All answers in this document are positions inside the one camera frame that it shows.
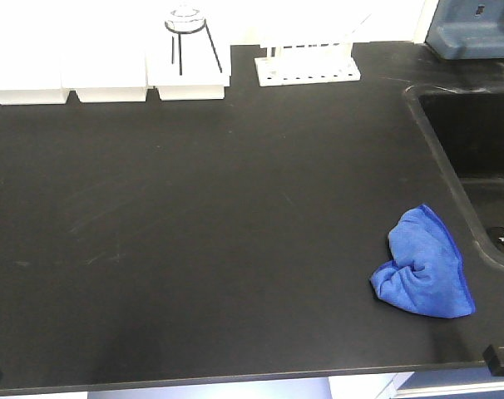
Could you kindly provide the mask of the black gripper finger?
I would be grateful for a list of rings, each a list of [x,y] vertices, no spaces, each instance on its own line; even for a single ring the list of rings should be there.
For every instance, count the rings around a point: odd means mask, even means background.
[[[489,345],[482,355],[491,375],[504,377],[504,347]]]

